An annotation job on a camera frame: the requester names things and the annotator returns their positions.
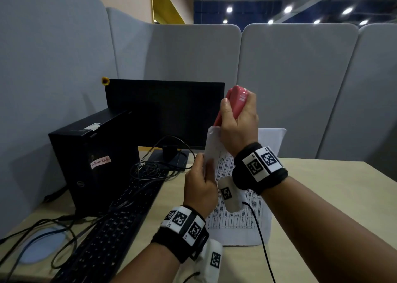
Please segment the black computer tower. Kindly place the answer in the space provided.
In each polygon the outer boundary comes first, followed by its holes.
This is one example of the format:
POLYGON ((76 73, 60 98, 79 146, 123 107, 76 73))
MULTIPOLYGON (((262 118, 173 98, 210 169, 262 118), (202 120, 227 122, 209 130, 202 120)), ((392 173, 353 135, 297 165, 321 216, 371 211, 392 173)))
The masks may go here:
POLYGON ((139 162, 132 112, 104 109, 48 134, 79 216, 97 216, 130 181, 139 162), (90 163, 109 156, 112 162, 93 170, 90 163))

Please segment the person's right hand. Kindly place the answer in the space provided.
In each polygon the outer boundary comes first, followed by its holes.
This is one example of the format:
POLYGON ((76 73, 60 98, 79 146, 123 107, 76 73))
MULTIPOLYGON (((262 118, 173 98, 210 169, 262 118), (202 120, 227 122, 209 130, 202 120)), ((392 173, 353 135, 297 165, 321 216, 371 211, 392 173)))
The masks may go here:
POLYGON ((221 120, 220 140, 233 157, 246 146, 257 143, 259 117, 256 110, 256 94, 248 91, 245 106, 236 120, 221 120))

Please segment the grey partition panel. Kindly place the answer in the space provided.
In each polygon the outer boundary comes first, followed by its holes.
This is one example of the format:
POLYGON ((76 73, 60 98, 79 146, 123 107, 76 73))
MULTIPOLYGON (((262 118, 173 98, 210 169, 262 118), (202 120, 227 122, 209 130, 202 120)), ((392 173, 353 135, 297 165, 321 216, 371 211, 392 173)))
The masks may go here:
POLYGON ((0 0, 0 238, 65 183, 48 134, 106 108, 101 0, 0 0))
POLYGON ((278 156, 315 159, 352 57, 353 24, 250 24, 237 84, 256 94, 259 127, 287 130, 278 156))
POLYGON ((364 161, 397 181, 397 24, 359 29, 316 158, 364 161))
POLYGON ((107 8, 117 78, 236 85, 242 33, 231 24, 150 24, 107 8))

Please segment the black computer monitor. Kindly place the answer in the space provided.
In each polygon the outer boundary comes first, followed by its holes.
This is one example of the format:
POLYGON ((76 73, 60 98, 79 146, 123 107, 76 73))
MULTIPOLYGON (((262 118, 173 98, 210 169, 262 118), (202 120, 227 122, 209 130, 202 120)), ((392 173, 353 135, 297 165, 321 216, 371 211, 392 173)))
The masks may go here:
POLYGON ((104 87, 108 108, 129 112, 133 141, 160 148, 148 160, 175 171, 204 149, 225 94, 224 82, 111 79, 104 87))

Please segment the pink sticky label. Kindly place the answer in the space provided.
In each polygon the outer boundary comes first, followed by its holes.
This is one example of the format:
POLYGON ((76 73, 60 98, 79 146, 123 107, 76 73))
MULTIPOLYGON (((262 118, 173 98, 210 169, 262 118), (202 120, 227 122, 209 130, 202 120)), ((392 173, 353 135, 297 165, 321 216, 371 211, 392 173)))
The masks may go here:
POLYGON ((94 168, 96 168, 98 166, 105 165, 105 164, 108 164, 110 162, 112 162, 111 158, 109 156, 104 156, 104 157, 98 158, 96 160, 93 160, 90 163, 90 167, 93 170, 94 168))

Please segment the yellow frame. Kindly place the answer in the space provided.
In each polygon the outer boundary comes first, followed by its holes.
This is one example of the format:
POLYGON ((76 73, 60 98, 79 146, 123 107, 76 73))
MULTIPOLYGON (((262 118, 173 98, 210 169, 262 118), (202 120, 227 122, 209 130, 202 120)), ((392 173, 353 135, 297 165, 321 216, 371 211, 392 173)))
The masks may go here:
POLYGON ((185 24, 171 0, 152 0, 155 24, 185 24))

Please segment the person's right forearm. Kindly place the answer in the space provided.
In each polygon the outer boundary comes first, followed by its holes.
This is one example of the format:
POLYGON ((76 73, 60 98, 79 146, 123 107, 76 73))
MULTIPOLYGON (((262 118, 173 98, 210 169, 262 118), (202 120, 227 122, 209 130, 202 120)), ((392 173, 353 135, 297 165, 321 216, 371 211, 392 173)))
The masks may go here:
POLYGON ((320 283, 397 283, 397 250, 292 177, 262 198, 320 283))

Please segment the round blue mouse pad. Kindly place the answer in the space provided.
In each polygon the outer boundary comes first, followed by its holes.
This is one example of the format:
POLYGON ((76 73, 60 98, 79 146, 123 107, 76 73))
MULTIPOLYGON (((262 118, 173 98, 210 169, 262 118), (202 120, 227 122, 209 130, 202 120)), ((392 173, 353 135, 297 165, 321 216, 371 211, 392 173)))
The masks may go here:
MULTIPOLYGON (((25 247, 31 242, 33 239, 44 235, 46 233, 52 233, 54 231, 62 230, 64 227, 59 225, 53 225, 51 227, 46 227, 44 229, 40 229, 32 234, 32 236, 28 237, 22 245, 18 249, 18 254, 21 254, 25 247)), ((29 265, 40 262, 51 254, 55 253, 57 249, 60 249, 61 245, 66 239, 65 231, 58 232, 56 234, 51 234, 47 236, 43 236, 33 242, 27 249, 24 251, 22 257, 20 258, 18 264, 29 265)))

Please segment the black keyboard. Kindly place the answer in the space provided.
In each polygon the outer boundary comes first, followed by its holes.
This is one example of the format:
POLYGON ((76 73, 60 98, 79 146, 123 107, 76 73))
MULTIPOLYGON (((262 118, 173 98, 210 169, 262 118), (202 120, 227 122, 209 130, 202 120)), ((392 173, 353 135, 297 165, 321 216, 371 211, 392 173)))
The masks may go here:
POLYGON ((166 176, 130 179, 50 283, 109 283, 120 268, 166 176))

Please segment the row of ceiling lights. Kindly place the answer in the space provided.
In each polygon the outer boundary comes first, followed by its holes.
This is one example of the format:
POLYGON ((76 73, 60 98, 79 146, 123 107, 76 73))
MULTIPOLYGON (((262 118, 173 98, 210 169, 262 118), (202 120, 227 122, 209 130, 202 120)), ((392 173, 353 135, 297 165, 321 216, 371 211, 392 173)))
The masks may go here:
POLYGON ((375 16, 359 14, 358 8, 354 6, 338 7, 320 3, 299 12, 292 5, 288 5, 278 11, 281 12, 280 19, 277 18, 276 9, 271 10, 269 6, 261 10, 257 8, 251 13, 237 13, 234 8, 231 13, 220 17, 218 23, 234 24, 243 30, 247 25, 255 23, 352 23, 362 26, 375 22, 375 16))

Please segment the person's left hand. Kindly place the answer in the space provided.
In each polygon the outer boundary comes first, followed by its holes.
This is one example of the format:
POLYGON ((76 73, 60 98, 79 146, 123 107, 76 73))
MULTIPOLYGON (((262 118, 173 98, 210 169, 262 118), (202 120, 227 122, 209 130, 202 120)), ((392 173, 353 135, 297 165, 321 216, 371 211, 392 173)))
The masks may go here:
POLYGON ((193 178, 193 165, 185 175, 183 205, 188 206, 206 219, 218 204, 218 187, 215 180, 214 161, 205 164, 205 181, 193 178))

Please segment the red stapler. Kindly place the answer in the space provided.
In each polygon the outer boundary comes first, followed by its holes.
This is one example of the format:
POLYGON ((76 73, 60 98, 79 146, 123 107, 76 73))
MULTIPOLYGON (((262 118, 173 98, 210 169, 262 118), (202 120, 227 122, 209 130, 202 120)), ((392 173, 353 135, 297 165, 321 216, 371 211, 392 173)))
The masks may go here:
POLYGON ((235 120, 238 118, 245 106, 247 95, 248 90, 239 85, 233 86, 226 94, 225 98, 230 102, 232 114, 235 120))

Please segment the printed white paper sheets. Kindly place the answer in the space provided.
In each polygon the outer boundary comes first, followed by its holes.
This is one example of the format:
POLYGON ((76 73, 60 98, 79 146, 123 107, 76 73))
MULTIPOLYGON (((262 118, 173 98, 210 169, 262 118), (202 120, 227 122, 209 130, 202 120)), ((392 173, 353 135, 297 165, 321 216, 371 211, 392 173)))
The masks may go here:
MULTIPOLYGON (((220 141, 221 128, 211 126, 207 132, 205 159, 213 160, 216 183, 223 177, 232 177, 234 158, 220 141)), ((272 213, 263 198, 252 190, 244 190, 247 197, 245 209, 236 213, 226 210, 220 191, 215 210, 206 219, 210 238, 223 246, 261 245, 261 232, 264 243, 268 244, 271 235, 272 213)))

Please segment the person's left forearm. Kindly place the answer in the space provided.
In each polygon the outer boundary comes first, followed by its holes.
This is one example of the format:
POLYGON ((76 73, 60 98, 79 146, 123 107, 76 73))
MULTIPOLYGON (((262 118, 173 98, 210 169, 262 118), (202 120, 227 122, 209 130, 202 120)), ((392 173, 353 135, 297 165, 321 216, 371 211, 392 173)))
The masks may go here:
POLYGON ((151 243, 111 283, 172 283, 180 265, 167 247, 151 243))

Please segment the black marker wristband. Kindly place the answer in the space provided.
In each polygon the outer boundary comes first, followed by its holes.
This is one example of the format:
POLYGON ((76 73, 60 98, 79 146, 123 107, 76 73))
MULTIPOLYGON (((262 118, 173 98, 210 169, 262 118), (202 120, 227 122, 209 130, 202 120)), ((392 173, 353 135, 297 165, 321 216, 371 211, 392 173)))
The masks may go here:
POLYGON ((259 196, 289 175, 271 148, 258 142, 241 150, 234 158, 234 165, 232 178, 236 187, 252 190, 259 196))
POLYGON ((205 219, 187 205, 172 208, 151 243, 166 247, 183 264, 196 261, 209 238, 205 219))

